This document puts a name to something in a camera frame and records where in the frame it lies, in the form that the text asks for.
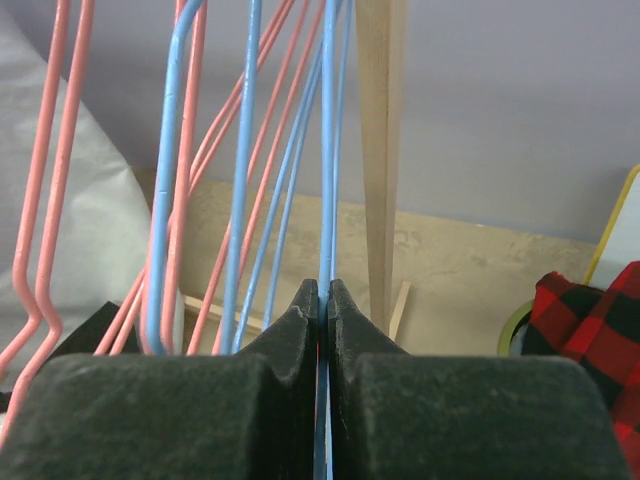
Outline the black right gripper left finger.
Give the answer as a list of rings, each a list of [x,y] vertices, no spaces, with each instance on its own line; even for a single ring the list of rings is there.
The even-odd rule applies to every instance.
[[[309,479],[317,284],[231,356],[67,355],[35,377],[5,479]]]

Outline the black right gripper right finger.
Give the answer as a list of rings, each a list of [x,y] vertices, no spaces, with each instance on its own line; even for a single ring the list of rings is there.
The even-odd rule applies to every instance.
[[[415,356],[335,280],[328,301],[337,479],[627,479],[601,396],[557,357]]]

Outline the light blue wire hanger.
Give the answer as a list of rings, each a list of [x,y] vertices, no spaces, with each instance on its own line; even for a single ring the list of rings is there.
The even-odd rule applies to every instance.
[[[336,278],[337,213],[343,132],[344,82],[354,3],[328,1],[322,42],[322,229],[318,276],[318,367],[315,479],[331,479],[332,434],[329,379],[329,289]]]

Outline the black button shirt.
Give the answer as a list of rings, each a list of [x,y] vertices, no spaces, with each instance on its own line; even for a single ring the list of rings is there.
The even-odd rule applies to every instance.
[[[118,310],[118,305],[106,302],[62,341],[49,359],[70,354],[93,354]]]

